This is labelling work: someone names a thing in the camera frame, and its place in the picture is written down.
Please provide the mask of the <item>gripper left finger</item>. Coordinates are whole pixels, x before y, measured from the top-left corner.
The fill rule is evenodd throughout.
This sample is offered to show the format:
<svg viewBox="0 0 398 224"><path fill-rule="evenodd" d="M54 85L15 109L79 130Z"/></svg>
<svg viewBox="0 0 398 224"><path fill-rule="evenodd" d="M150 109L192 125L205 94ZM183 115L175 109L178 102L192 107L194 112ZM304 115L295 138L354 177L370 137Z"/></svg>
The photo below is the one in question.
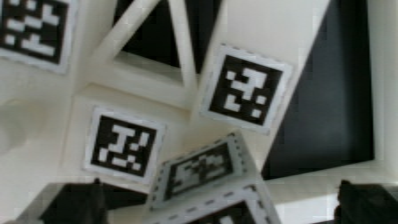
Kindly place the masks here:
<svg viewBox="0 0 398 224"><path fill-rule="evenodd" d="M16 218L16 224L109 224L109 211L143 205L148 195L95 179L50 183Z"/></svg>

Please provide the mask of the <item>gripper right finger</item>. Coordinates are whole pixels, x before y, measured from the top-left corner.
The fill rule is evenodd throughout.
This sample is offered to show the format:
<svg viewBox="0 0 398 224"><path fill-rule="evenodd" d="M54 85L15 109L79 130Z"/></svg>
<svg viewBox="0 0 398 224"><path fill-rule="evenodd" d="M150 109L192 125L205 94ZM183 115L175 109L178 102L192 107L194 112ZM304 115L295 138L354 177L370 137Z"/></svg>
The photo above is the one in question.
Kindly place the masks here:
<svg viewBox="0 0 398 224"><path fill-rule="evenodd" d="M398 185L342 181L335 224L398 224Z"/></svg>

